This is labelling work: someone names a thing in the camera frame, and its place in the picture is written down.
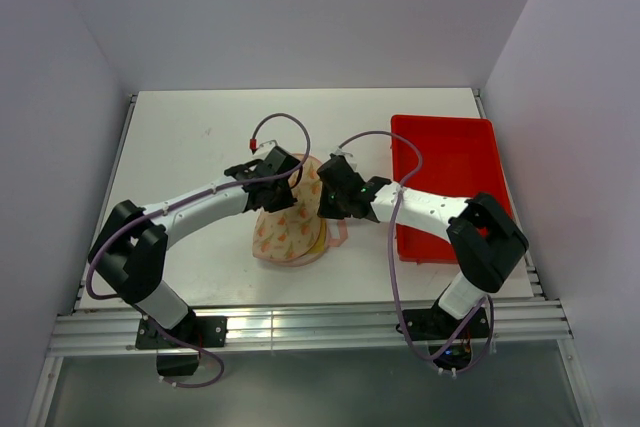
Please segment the yellow bra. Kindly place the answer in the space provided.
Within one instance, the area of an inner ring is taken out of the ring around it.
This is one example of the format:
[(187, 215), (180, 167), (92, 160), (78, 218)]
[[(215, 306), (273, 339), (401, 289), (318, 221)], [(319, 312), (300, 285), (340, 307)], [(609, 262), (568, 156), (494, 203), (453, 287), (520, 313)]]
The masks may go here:
[(309, 249), (308, 254), (312, 256), (321, 256), (326, 250), (326, 242), (327, 242), (326, 220), (321, 219), (318, 237), (315, 243), (313, 244), (313, 246)]

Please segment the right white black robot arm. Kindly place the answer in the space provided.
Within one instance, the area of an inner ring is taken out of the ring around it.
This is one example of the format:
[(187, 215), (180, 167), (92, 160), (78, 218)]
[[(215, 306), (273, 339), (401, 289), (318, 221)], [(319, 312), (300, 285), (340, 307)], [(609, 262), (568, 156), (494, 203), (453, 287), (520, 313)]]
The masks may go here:
[(425, 232), (448, 242), (460, 272), (437, 300), (435, 330), (452, 337), (480, 300), (498, 292), (524, 257), (529, 242), (501, 204), (488, 193), (444, 197), (404, 187), (387, 178), (364, 180), (342, 155), (317, 174), (322, 183), (318, 215), (365, 219)]

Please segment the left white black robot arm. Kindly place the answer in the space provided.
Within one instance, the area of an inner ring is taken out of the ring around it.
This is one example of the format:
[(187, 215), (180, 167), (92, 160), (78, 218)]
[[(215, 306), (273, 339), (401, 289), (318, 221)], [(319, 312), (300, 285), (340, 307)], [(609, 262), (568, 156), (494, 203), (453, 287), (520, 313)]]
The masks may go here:
[(170, 345), (192, 343), (197, 337), (196, 314), (163, 280), (168, 250), (227, 217), (293, 206), (296, 199), (289, 178), (301, 167), (300, 159), (274, 145), (172, 200), (143, 207), (122, 201), (112, 209), (89, 252), (87, 274), (99, 274), (118, 298), (155, 322)]

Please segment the pink mesh laundry bag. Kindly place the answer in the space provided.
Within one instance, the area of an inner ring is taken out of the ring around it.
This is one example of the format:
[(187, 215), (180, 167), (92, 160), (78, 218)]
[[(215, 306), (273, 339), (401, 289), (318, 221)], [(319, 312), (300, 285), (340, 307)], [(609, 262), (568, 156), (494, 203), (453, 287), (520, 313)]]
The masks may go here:
[(340, 247), (348, 238), (344, 220), (326, 220), (326, 250), (321, 256), (308, 254), (315, 243), (321, 218), (317, 214), (322, 183), (317, 174), (321, 162), (310, 156), (303, 165), (302, 178), (294, 185), (289, 181), (297, 202), (293, 207), (274, 213), (260, 211), (256, 221), (252, 255), (254, 258), (279, 266), (303, 266), (315, 262), (329, 248)]

